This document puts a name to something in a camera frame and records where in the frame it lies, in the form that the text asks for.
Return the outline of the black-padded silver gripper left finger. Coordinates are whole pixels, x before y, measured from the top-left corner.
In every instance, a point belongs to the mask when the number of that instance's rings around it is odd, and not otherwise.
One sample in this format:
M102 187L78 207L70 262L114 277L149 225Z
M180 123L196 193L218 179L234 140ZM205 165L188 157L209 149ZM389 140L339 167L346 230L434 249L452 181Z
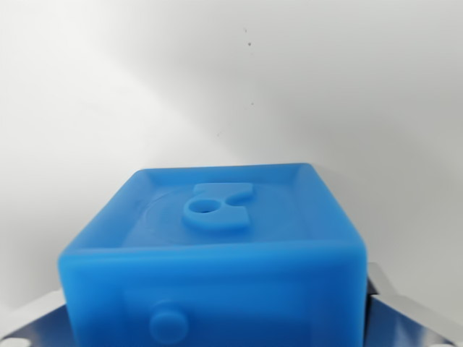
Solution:
M7 333L1 338L1 346L69 346L66 305Z

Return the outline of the black-padded silver gripper right finger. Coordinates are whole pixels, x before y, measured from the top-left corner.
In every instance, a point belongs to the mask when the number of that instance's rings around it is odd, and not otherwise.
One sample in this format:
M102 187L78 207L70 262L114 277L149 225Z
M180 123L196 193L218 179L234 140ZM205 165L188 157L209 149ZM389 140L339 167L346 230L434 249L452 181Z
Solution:
M461 346L462 326L399 294L380 266L368 265L367 346Z

